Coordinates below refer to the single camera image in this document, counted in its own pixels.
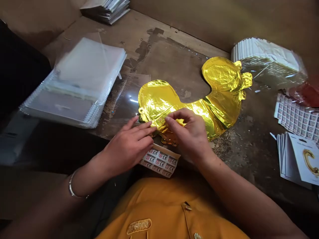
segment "stack of paper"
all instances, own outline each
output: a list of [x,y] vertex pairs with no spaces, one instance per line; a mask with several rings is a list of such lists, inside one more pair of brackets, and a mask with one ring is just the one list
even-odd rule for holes
[[272,88],[288,88],[307,79],[305,67],[297,54],[265,39],[242,40],[232,49],[231,59],[233,62],[240,60],[243,68],[255,73],[254,77],[259,77]]
[[316,143],[286,132],[277,135],[280,176],[308,189],[319,185],[319,149]]
[[81,7],[83,16],[112,25],[130,11],[129,0],[87,0]]
[[274,117],[288,131],[313,140],[319,146],[319,110],[298,105],[292,98],[278,94]]
[[123,48],[82,38],[20,109],[35,117],[95,128],[125,58]]

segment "red object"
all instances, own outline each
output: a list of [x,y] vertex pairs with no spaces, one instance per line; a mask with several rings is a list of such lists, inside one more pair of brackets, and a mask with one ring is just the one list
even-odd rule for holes
[[319,76],[312,77],[299,86],[287,89],[286,95],[294,98],[300,105],[319,107]]

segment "silver bangle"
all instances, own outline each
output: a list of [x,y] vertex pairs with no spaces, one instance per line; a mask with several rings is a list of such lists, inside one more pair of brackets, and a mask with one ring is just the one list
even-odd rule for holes
[[72,173],[72,175],[71,175],[71,178],[70,178],[70,181],[69,181],[69,191],[70,191],[70,193],[71,193],[71,196],[73,196],[73,197],[75,197],[75,198],[85,198],[85,199],[87,199],[87,198],[89,197],[89,195],[86,196],[86,197],[80,197],[80,196],[76,195],[76,194],[73,192],[73,190],[72,190],[72,185],[71,185],[72,179],[73,179],[74,174],[75,174],[78,170],[79,170],[79,169],[75,170],[74,173]]

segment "dirty table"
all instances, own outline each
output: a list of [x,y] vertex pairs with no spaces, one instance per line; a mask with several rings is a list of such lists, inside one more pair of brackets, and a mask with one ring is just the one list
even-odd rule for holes
[[[54,63],[58,49],[69,39],[91,32],[99,32],[102,43],[123,47],[128,54],[121,70],[123,79],[115,81],[98,127],[87,130],[105,139],[111,139],[138,113],[137,94],[143,84],[165,80],[182,102],[193,102],[210,92],[201,76],[204,62],[214,56],[230,57],[227,52],[133,10],[113,26],[81,17],[43,53]],[[277,92],[257,82],[245,91],[247,97],[242,101],[237,122],[212,141],[211,147],[233,170],[276,201],[319,213],[314,192],[279,176],[277,145],[270,135],[285,131],[273,117]],[[159,136],[155,142],[160,144]]]

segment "person's right hand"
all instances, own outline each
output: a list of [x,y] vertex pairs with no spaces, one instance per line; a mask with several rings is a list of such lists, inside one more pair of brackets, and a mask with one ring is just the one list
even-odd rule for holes
[[[181,126],[176,119],[183,119],[186,125]],[[216,156],[208,143],[205,122],[201,116],[187,108],[182,108],[170,113],[165,121],[179,139],[184,158],[196,164]]]

